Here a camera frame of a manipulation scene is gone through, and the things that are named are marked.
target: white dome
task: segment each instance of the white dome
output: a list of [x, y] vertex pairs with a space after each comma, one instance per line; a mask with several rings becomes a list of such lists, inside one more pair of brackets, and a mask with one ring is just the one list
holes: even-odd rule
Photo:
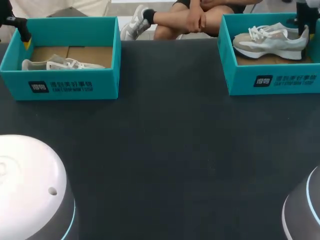
[[25, 240], [54, 216], [66, 191], [65, 167], [35, 138], [0, 135], [0, 240]]

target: shoe box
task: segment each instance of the shoe box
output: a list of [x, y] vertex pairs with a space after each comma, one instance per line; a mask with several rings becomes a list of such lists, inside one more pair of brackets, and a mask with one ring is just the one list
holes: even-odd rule
[[[28, 50], [16, 30], [0, 65], [0, 75], [17, 101], [106, 100], [119, 92], [121, 40], [117, 17], [31, 18]], [[22, 61], [53, 54], [105, 68], [22, 71]]]
[[276, 55], [249, 59], [235, 53], [232, 41], [253, 26], [288, 24], [296, 13], [227, 14], [222, 17], [218, 49], [230, 95], [320, 93], [320, 24], [306, 47], [302, 60], [287, 60]]

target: person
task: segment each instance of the person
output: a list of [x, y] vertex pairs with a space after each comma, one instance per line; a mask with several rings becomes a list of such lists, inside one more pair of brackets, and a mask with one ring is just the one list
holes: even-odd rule
[[203, 32], [219, 35], [224, 14], [241, 14], [246, 5], [262, 0], [177, 0], [169, 12], [157, 12], [143, 5], [137, 7], [121, 30], [121, 40], [136, 40], [152, 24], [157, 24], [154, 40], [174, 40], [181, 34]]

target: white shoe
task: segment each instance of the white shoe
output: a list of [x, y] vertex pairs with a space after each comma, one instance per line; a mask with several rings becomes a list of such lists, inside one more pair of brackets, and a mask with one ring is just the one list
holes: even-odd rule
[[144, 12], [148, 8], [139, 5], [130, 22], [128, 22], [121, 29], [120, 38], [122, 41], [136, 40], [144, 31], [150, 28], [150, 24], [147, 19], [144, 19]]
[[63, 58], [58, 55], [52, 55], [48, 61], [30, 61], [28, 59], [23, 60], [22, 70], [72, 70], [72, 69], [104, 69], [104, 66], [84, 63], [74, 60], [72, 58]]
[[309, 28], [299, 36], [298, 29], [288, 28], [281, 23], [271, 26], [249, 28], [249, 33], [235, 36], [233, 48], [252, 59], [266, 54], [278, 55], [284, 59], [301, 60], [309, 41]]

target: person's hand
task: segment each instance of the person's hand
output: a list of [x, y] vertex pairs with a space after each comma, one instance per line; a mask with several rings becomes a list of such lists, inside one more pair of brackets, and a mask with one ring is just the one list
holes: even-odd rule
[[190, 7], [186, 24], [190, 33], [199, 33], [201, 29], [205, 28], [206, 15], [200, 5]]

